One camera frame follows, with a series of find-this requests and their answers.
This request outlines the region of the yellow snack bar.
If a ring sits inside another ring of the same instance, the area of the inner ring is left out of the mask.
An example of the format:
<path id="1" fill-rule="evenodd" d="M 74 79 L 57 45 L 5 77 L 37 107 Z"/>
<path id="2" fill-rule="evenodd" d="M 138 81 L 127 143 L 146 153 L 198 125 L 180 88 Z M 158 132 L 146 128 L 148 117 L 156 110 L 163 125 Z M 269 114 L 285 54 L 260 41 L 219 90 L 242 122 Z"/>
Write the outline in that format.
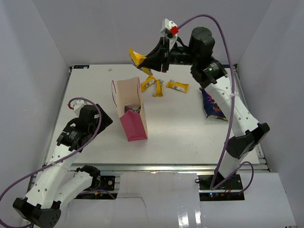
<path id="1" fill-rule="evenodd" d="M 163 92 L 162 92 L 162 85 L 163 85 L 163 80 L 161 79 L 156 79 L 155 80 L 155 91 L 152 94 L 153 97 L 162 97 L 163 96 Z"/>
<path id="2" fill-rule="evenodd" d="M 166 88 L 171 88 L 171 89 L 174 89 L 174 90 L 178 90 L 178 91 L 183 92 L 185 94 L 188 91 L 188 87 L 189 87 L 188 84 L 183 84 L 183 83 L 180 83 L 180 82 L 176 82 L 172 79 L 166 85 Z"/>
<path id="3" fill-rule="evenodd" d="M 148 87 L 155 83 L 155 78 L 153 76 L 148 76 L 147 79 L 141 83 L 141 91 L 144 92 Z"/>
<path id="4" fill-rule="evenodd" d="M 145 56 L 135 52 L 132 48 L 129 48 L 129 55 L 130 55 L 133 65 L 137 69 L 141 70 L 142 72 L 144 72 L 145 74 L 147 74 L 149 76 L 153 75 L 152 71 L 149 68 L 140 66 L 140 64 L 143 63 L 143 61 L 146 59 Z"/>

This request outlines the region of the purple candy snack bag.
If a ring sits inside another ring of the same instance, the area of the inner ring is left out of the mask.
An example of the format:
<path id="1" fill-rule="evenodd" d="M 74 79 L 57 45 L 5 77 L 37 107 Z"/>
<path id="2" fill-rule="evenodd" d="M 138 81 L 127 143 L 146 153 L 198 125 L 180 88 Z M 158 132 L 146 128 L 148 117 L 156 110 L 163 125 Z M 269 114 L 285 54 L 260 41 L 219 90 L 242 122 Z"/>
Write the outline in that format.
<path id="1" fill-rule="evenodd" d="M 220 119 L 223 121 L 227 121 L 228 119 L 225 117 L 223 112 L 221 111 L 218 104 L 214 101 L 214 99 L 211 97 L 210 94 L 208 94 L 205 89 L 199 88 L 202 94 L 203 99 L 203 109 L 206 114 L 206 118 L 214 118 L 214 119 Z"/>

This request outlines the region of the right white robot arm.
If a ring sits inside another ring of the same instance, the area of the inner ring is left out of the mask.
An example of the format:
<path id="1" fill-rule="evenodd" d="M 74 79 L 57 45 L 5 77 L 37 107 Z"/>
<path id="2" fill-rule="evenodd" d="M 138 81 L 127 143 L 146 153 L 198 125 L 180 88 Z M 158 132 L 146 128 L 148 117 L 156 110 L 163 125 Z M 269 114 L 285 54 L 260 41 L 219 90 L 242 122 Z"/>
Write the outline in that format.
<path id="1" fill-rule="evenodd" d="M 235 92 L 233 75 L 213 57 L 215 40 L 209 29 L 196 27 L 186 46 L 177 36 L 178 28 L 164 28 L 157 46 L 146 55 L 140 67 L 165 73 L 171 64 L 189 65 L 196 82 L 215 100 L 228 118 L 228 133 L 224 148 L 210 184 L 210 188 L 226 189 L 231 177 L 246 164 L 244 158 L 269 132 L 267 123 L 260 123 L 247 109 Z"/>

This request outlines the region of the brown chocolate bar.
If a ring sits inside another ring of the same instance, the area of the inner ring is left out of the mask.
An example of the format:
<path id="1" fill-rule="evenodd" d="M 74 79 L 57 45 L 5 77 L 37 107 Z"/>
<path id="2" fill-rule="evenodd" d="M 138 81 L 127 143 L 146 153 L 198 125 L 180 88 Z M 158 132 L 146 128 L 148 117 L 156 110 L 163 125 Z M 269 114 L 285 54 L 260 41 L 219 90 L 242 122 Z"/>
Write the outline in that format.
<path id="1" fill-rule="evenodd" d="M 140 113 L 141 112 L 141 107 L 130 108 L 130 107 L 125 106 L 124 111 L 125 111 L 125 113 L 127 113 L 127 112 Z"/>

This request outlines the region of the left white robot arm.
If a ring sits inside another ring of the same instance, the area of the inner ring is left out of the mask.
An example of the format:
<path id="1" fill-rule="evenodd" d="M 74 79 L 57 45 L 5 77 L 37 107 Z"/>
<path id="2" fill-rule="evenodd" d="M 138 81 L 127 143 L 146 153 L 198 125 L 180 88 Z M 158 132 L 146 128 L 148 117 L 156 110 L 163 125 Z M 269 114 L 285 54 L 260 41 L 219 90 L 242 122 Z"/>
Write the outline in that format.
<path id="1" fill-rule="evenodd" d="M 71 200 L 83 190 L 94 190 L 100 185 L 100 170 L 85 165 L 61 186 L 83 146 L 113 122 L 98 104 L 77 100 L 72 109 L 76 118 L 62 130 L 49 163 L 25 197 L 15 199 L 13 203 L 14 209 L 24 219 L 40 228 L 53 228 L 60 219 L 61 210 Z"/>

